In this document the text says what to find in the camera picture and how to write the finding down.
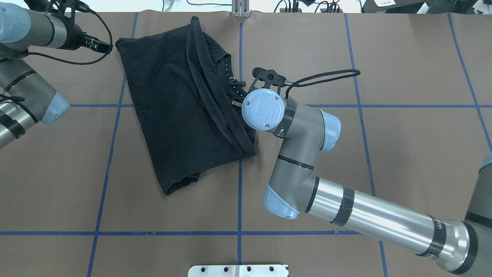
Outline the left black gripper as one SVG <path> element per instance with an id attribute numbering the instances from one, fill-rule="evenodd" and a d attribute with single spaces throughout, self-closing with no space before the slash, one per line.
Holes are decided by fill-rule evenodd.
<path id="1" fill-rule="evenodd" d="M 46 45 L 62 50 L 86 47 L 97 53 L 109 54 L 113 46 L 84 33 L 75 23 L 76 11 L 88 13 L 90 7 L 80 0 L 39 0 L 38 10 L 44 12 L 52 27 L 52 38 Z"/>

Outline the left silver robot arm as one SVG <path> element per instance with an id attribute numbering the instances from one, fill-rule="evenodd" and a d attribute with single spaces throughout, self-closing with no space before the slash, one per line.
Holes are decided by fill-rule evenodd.
<path id="1" fill-rule="evenodd" d="M 32 46 L 77 50 L 81 47 L 101 53 L 113 49 L 113 37 L 102 17 L 80 0 L 27 0 L 27 8 L 2 2 L 1 7 L 1 105 L 0 146 L 22 137 L 38 122 L 50 125 L 70 109 L 70 103 L 27 62 L 29 56 L 49 58 L 76 65 L 76 62 L 44 53 Z M 75 21 L 76 12 L 95 15 L 108 31 L 109 42 L 87 34 Z"/>

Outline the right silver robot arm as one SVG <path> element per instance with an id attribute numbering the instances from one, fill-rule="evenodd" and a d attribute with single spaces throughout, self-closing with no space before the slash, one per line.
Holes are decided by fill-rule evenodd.
<path id="1" fill-rule="evenodd" d="M 491 154 L 479 169 L 463 220 L 441 220 L 313 173 L 320 153 L 336 145 L 341 122 L 322 109 L 299 104 L 289 95 L 290 90 L 360 73 L 344 69 L 288 81 L 275 70 L 252 70 L 254 81 L 248 93 L 233 105 L 239 106 L 248 126 L 283 140 L 267 184 L 264 207 L 289 220 L 304 212 L 348 227 L 432 260 L 454 275 L 490 277 Z"/>

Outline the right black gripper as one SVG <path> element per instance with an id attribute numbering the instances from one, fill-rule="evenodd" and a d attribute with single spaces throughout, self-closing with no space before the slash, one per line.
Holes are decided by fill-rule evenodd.
<path id="1" fill-rule="evenodd" d="M 275 70 L 266 70 L 263 68 L 253 68 L 252 70 L 252 75 L 255 78 L 251 86 L 249 87 L 249 93 L 251 93 L 254 90 L 259 89 L 256 87 L 256 83 L 258 81 L 263 82 L 262 88 L 264 89 L 271 89 L 271 86 L 276 87 L 276 93 L 278 95 L 281 94 L 281 88 L 288 86 L 288 80 L 286 77 L 283 77 L 282 75 L 279 75 Z M 231 102 L 233 107 L 242 107 L 243 103 L 232 100 Z"/>

